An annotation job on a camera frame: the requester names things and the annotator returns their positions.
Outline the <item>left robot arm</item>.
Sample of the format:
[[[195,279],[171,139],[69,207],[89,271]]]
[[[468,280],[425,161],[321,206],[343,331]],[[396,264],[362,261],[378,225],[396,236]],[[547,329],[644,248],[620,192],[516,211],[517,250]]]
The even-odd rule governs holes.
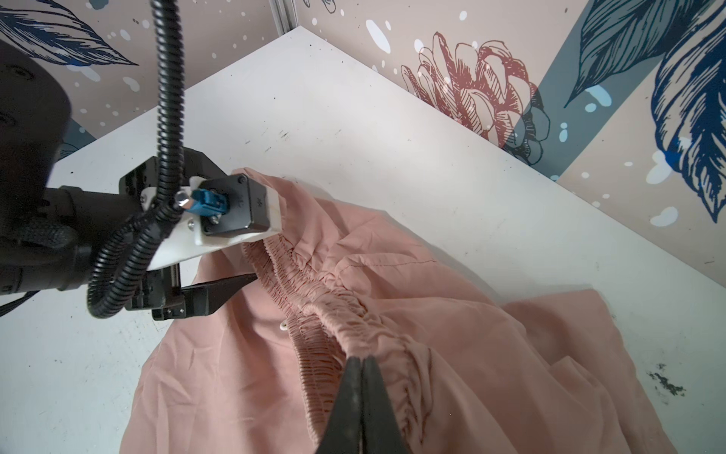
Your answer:
[[[174,141],[127,173],[115,194],[48,180],[71,103],[48,72],[1,47],[1,291],[3,313],[48,289],[86,287],[98,319],[147,310],[157,321],[217,312],[256,276],[244,272],[189,287],[179,265],[202,244],[270,232],[270,197]]]

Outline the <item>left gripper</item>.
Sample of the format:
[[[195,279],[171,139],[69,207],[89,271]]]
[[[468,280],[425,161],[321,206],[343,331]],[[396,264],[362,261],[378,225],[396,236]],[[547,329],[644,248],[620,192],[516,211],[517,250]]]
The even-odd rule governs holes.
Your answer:
[[[213,161],[200,151],[185,148],[183,184],[189,185],[193,177],[221,178],[225,175]],[[145,160],[119,179],[119,193],[136,198],[140,204],[152,199],[143,195],[158,185],[158,158]],[[183,287],[178,264],[149,271],[126,310],[148,310],[155,321],[176,320],[213,315],[236,293],[257,280],[256,274],[240,274],[216,281]]]

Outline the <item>pink shorts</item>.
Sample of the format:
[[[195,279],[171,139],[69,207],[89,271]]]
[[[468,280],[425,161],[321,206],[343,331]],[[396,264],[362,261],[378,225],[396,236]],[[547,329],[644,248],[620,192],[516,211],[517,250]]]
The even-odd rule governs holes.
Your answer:
[[[175,321],[144,365],[124,453],[312,453],[349,359],[376,360],[409,453],[671,453],[596,291],[499,306],[381,213],[246,169],[283,231],[204,255],[254,272]]]

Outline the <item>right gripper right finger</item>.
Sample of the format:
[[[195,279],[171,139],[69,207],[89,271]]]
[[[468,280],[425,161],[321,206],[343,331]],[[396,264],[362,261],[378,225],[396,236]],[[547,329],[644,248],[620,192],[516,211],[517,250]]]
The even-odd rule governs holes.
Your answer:
[[[408,454],[381,370],[374,357],[362,365],[362,448],[368,454]]]

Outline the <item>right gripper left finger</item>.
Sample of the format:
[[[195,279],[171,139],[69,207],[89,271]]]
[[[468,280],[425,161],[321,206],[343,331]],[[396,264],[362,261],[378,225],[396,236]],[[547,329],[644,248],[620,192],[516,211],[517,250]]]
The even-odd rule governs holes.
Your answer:
[[[357,454],[361,443],[362,361],[345,364],[332,412],[317,454]]]

